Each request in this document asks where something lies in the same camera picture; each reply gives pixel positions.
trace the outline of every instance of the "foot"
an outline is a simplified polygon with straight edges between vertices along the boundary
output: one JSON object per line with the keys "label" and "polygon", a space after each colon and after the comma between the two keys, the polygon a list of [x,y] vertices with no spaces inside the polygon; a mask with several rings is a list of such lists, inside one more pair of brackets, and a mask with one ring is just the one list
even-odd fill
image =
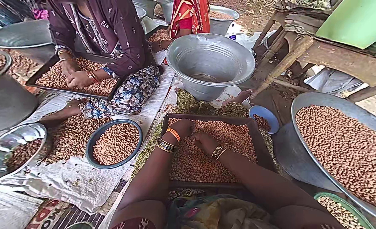
{"label": "foot", "polygon": [[241,91],[238,96],[232,98],[232,99],[226,99],[225,101],[223,101],[222,105],[226,105],[230,102],[236,102],[236,103],[242,103],[245,99],[247,99],[250,94],[253,92],[252,89],[249,89],[247,91]]}
{"label": "foot", "polygon": [[56,127],[68,118],[81,114],[79,104],[84,102],[84,100],[72,100],[62,110],[47,115],[38,122],[43,124],[46,128]]}

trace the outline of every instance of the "blue bowl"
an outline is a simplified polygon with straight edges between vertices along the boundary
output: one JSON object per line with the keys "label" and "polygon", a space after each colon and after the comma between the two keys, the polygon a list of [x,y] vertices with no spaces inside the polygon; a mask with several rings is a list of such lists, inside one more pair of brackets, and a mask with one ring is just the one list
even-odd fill
{"label": "blue bowl", "polygon": [[[139,142],[138,142],[138,145],[136,147],[136,149],[134,150],[134,152],[128,156],[125,160],[123,161],[120,161],[119,163],[117,164],[113,164],[113,165],[102,165],[100,164],[97,160],[95,160],[95,158],[93,157],[93,146],[96,144],[97,140],[100,138],[100,136],[111,126],[115,125],[115,124],[120,124],[120,123],[130,123],[130,124],[133,124],[134,126],[137,127],[138,129],[138,132],[140,134],[140,138],[139,138]],[[110,121],[110,122],[107,122],[103,125],[101,125],[93,134],[92,136],[89,138],[89,141],[86,145],[86,158],[88,160],[88,162],[93,165],[94,167],[98,168],[98,169],[114,169],[114,168],[117,168],[121,165],[124,165],[125,163],[127,163],[129,160],[131,160],[136,154],[137,152],[139,151],[140,147],[141,147],[141,144],[143,143],[143,131],[141,130],[141,127],[134,121],[131,121],[129,119],[116,119],[116,120],[113,120],[113,121]]]}
{"label": "blue bowl", "polygon": [[262,107],[262,106],[252,106],[249,109],[249,117],[251,117],[252,119],[255,119],[253,115],[258,115],[267,120],[267,122],[269,123],[271,127],[270,131],[268,132],[269,134],[277,133],[280,125],[278,124],[278,120],[276,116],[269,109]]}

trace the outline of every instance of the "floral print pants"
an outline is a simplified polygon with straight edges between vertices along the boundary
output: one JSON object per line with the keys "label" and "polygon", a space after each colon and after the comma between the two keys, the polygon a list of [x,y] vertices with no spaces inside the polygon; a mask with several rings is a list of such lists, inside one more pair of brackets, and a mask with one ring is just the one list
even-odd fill
{"label": "floral print pants", "polygon": [[127,76],[112,100],[92,98],[80,105],[80,109],[86,118],[139,113],[145,101],[160,86],[159,76],[158,66],[150,65]]}

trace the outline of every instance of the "rectangular tray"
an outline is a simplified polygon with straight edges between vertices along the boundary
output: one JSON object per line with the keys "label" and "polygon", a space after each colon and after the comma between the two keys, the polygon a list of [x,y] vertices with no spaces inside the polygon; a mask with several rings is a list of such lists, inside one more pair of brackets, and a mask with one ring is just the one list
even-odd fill
{"label": "rectangular tray", "polygon": [[[250,136],[252,138],[253,147],[257,156],[258,165],[273,172],[276,172],[276,167],[272,157],[264,142],[263,136],[260,134],[257,128],[257,123],[251,118],[241,118],[241,117],[225,117],[225,116],[213,116],[213,115],[198,115],[198,114],[173,114],[168,113],[164,117],[163,127],[161,131],[161,136],[164,135],[168,128],[168,120],[170,118],[176,119],[190,119],[190,120],[201,120],[201,121],[223,121],[228,124],[233,125],[247,125],[249,129]],[[241,183],[200,183],[200,182],[186,182],[186,181],[170,181],[170,187],[180,187],[180,188],[233,188],[241,189],[244,186]]]}
{"label": "rectangular tray", "polygon": [[159,29],[168,29],[168,26],[166,25],[159,25],[157,27],[155,27],[155,29],[153,29],[151,32],[147,33],[145,35],[145,38],[146,39],[149,39],[155,32],[157,32]]}
{"label": "rectangular tray", "polygon": [[[105,64],[105,63],[112,63],[114,59],[109,58],[109,57],[104,57],[104,56],[99,56],[99,55],[94,55],[94,54],[87,54],[87,53],[80,53],[80,52],[75,52],[74,55],[76,57],[83,57],[86,60],[90,60],[96,63],[100,64]],[[40,86],[36,84],[36,81],[47,71],[51,69],[53,65],[55,65],[59,61],[59,57],[57,55],[54,55],[51,59],[48,60],[47,63],[45,63],[37,72],[35,72],[34,75],[32,75],[28,81],[25,83],[27,86],[31,87],[36,87],[36,88],[41,88],[45,90],[51,90],[51,91],[57,91],[57,92],[64,92],[64,93],[70,93],[70,94],[76,94],[76,95],[81,95],[81,96],[87,96],[87,97],[93,97],[93,98],[98,98],[98,99],[105,99],[105,100],[112,100],[114,93],[118,89],[118,87],[121,85],[122,81],[117,81],[116,85],[114,86],[113,90],[110,92],[109,96],[101,96],[101,95],[93,95],[85,92],[76,92],[76,91],[71,91],[68,89],[56,89],[56,88],[50,88],[46,86]]]}

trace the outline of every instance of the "red saree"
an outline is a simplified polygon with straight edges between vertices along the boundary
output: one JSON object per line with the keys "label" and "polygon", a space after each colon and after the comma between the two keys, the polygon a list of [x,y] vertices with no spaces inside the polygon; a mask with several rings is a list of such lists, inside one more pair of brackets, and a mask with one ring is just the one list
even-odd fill
{"label": "red saree", "polygon": [[171,37],[175,38],[180,29],[179,21],[190,19],[192,33],[209,33],[209,1],[208,0],[174,0],[172,11]]}

